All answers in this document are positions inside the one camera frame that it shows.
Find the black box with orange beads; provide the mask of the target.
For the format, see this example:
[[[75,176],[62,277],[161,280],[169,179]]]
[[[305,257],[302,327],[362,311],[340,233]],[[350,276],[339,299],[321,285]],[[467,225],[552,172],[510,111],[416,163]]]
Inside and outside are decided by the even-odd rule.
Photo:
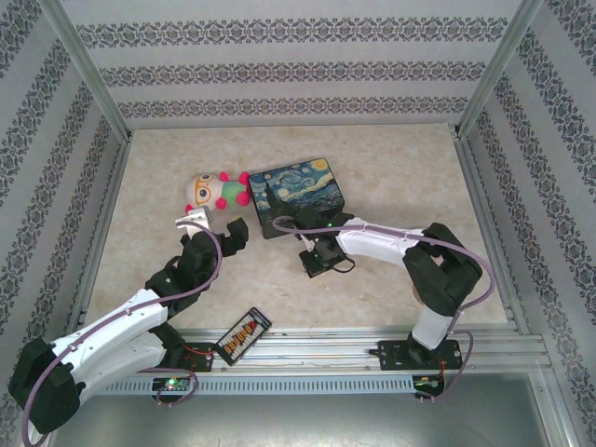
[[[215,343],[215,350],[228,366],[234,366],[271,326],[270,319],[252,307]]]

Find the aluminium rail beam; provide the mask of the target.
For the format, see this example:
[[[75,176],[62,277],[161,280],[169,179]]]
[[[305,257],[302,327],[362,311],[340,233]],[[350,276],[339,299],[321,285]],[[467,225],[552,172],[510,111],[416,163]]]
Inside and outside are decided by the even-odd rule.
[[[521,334],[511,322],[463,326],[473,334],[467,373],[533,373],[552,367],[543,337]],[[235,366],[222,359],[213,373],[332,374],[379,373],[380,360],[369,354],[381,340],[403,340],[404,326],[382,328],[271,329]]]

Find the aluminium side rail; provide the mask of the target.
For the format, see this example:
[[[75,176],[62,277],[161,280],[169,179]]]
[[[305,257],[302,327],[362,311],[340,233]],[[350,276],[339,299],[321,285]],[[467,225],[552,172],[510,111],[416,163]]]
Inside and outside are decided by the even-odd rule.
[[[520,301],[514,283],[508,270],[505,254],[502,250],[498,232],[496,230],[489,202],[481,185],[481,178],[474,164],[473,157],[467,143],[460,138],[454,138],[454,148],[467,184],[472,206],[480,226],[481,236],[487,255],[494,270],[495,283],[499,291],[503,307],[517,328],[517,333],[530,334],[525,322]]]
[[[74,300],[70,306],[68,318],[62,330],[64,334],[76,330],[81,325],[81,321],[85,321],[110,223],[113,218],[115,203],[126,169],[132,139],[133,137],[129,136],[121,144],[118,154],[114,159],[108,183],[104,189],[102,205],[94,226],[92,239],[90,240],[90,245],[83,262],[83,270],[79,275],[74,289]]]

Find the aluminium frame post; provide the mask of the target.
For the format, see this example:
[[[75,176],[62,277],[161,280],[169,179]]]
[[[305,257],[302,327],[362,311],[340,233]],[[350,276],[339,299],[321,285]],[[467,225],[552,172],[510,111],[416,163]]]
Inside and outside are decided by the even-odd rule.
[[[39,3],[117,138],[121,142],[127,141],[131,131],[76,27],[69,18],[62,1],[39,0]]]
[[[485,103],[492,94],[494,86],[506,69],[518,44],[543,3],[544,0],[521,0],[493,57],[481,76],[479,84],[475,88],[462,117],[454,126],[454,129],[460,133],[461,139],[469,134]]]

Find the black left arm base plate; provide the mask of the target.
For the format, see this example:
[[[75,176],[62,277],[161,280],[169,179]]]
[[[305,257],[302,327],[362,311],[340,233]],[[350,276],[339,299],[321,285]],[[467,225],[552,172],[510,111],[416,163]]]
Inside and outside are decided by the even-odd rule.
[[[179,367],[195,373],[209,373],[215,354],[211,343],[188,343],[183,348]]]

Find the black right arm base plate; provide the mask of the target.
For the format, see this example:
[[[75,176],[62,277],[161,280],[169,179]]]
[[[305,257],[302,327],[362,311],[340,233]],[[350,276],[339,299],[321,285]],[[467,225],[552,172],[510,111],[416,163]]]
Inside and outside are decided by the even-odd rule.
[[[382,371],[457,370],[463,364],[463,354],[455,340],[443,340],[434,350],[428,350],[414,340],[382,340],[370,354],[379,358]]]

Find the plush doll with glasses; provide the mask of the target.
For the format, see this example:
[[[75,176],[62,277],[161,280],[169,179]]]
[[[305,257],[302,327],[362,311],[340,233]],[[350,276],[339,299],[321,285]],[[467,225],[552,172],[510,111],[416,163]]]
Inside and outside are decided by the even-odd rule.
[[[213,211],[248,206],[251,201],[249,177],[247,171],[241,172],[235,180],[225,171],[198,174],[186,186],[184,211],[189,213],[200,207]]]

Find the grey sheet metal panel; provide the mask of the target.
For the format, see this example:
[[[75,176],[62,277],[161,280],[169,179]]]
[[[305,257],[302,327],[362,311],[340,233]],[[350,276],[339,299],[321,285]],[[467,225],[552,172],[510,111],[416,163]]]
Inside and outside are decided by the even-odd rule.
[[[550,447],[526,399],[405,395],[198,397],[172,409],[98,397],[50,447]]]

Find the starry night painting box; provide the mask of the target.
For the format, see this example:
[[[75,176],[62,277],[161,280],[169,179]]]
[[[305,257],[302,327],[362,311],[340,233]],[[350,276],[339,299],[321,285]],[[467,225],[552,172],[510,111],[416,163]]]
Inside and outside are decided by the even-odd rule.
[[[312,209],[326,218],[343,210],[345,199],[326,158],[316,158],[249,175],[264,239],[282,236],[272,221]]]

